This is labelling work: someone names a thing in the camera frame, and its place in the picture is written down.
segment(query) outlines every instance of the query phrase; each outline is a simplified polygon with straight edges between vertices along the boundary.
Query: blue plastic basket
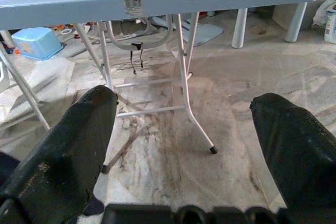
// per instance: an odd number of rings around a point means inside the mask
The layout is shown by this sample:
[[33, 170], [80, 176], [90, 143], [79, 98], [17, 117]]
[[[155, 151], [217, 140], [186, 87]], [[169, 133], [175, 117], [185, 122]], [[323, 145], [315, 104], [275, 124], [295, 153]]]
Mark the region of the blue plastic basket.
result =
[[47, 60], [63, 48], [54, 32], [46, 27], [22, 29], [12, 38], [21, 55], [36, 60]]

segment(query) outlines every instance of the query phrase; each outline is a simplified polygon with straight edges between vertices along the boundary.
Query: barcode sticker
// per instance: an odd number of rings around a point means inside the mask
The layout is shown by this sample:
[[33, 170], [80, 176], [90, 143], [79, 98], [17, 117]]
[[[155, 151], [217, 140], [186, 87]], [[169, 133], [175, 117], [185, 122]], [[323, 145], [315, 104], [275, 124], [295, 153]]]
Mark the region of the barcode sticker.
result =
[[123, 0], [124, 9], [128, 18], [143, 17], [141, 0]]

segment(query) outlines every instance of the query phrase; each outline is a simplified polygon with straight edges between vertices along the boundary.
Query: marble floor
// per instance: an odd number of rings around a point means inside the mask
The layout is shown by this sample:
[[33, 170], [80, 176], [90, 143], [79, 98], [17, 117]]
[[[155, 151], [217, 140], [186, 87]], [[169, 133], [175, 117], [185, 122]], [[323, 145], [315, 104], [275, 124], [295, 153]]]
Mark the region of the marble floor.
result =
[[[194, 48], [189, 80], [195, 117], [218, 148], [211, 155], [198, 129], [184, 111], [117, 119], [106, 163], [113, 167], [101, 174], [95, 195], [106, 204], [164, 204], [176, 210], [186, 204], [205, 210], [213, 206], [246, 209], [263, 206], [276, 211], [285, 206], [268, 171], [258, 144], [249, 104], [253, 97], [276, 92], [310, 110], [336, 133], [336, 45], [323, 40], [319, 30], [302, 31], [296, 43], [284, 41], [285, 31], [270, 18], [249, 14], [245, 44], [230, 46], [236, 11], [206, 17], [223, 27], [219, 37]], [[164, 30], [142, 40], [159, 39]], [[70, 40], [63, 51], [47, 61], [12, 56], [21, 73], [43, 100], [41, 111], [50, 125], [89, 88], [104, 84], [87, 51], [72, 57]], [[176, 41], [143, 53], [133, 64], [129, 52], [108, 44], [115, 84], [179, 75]], [[99, 44], [94, 45], [100, 54]], [[181, 83], [118, 90], [119, 111], [151, 109], [183, 103]], [[18, 87], [0, 94], [0, 120], [10, 126], [31, 113]], [[35, 117], [0, 131], [0, 149], [23, 159], [43, 135]], [[99, 223], [101, 215], [82, 217], [79, 223]]]

